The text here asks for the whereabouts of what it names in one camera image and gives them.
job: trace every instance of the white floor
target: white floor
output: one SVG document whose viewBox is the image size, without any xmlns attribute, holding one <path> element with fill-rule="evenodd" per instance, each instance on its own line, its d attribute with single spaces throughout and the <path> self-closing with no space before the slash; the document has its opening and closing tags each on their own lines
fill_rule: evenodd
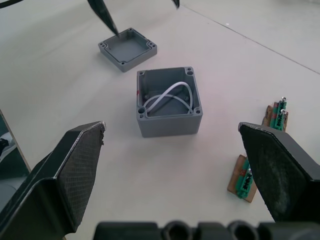
<svg viewBox="0 0 320 240">
<path fill-rule="evenodd" d="M 247 0 L 253 13 L 266 11 L 260 4 L 267 2 Z M 258 33 L 249 23 L 263 16 L 248 20 L 240 3 L 238 15 L 228 12 L 235 12 L 232 0 L 186 0 L 178 11 L 170 0 L 106 3 L 119 30 L 134 27 L 158 45 L 155 57 L 126 73 L 111 65 L 97 44 L 112 34 L 85 0 L 25 0 L 0 14 L 0 108 L 30 167 L 67 130 L 106 122 L 95 185 L 68 240 L 92 239 L 100 221 L 272 221 L 259 193 L 249 204 L 227 192 L 235 160 L 244 154 L 237 127 L 261 123 L 266 106 L 286 96 L 287 132 L 314 159 L 319 155 L 315 14 L 303 14 L 305 2 L 296 8 L 308 23 L 300 25 L 298 39 L 295 31 L 281 35 L 279 18 L 295 15 L 281 8 L 284 2 L 273 7 L 274 23 L 265 20 L 277 31 L 260 23 Z M 136 72 L 179 66 L 194 68 L 203 108 L 199 133 L 144 139 L 135 113 Z"/>
</svg>

